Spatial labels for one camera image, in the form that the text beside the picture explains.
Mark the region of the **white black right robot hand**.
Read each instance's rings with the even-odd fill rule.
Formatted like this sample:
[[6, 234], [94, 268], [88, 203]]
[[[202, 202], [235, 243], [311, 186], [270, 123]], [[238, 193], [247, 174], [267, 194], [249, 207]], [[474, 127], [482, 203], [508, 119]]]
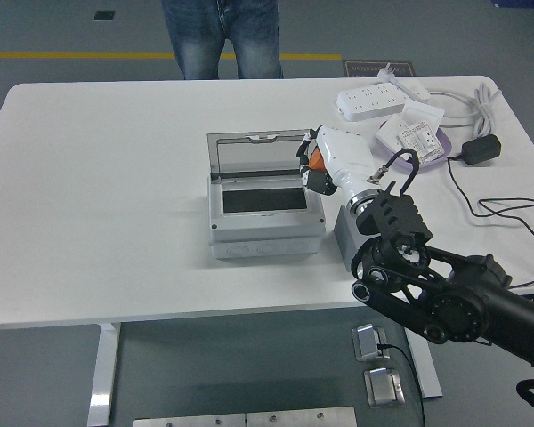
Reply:
[[309, 130], [296, 153], [302, 184], [321, 195], [340, 189], [344, 204], [355, 209], [376, 197], [379, 185], [368, 144], [356, 133], [325, 125]]

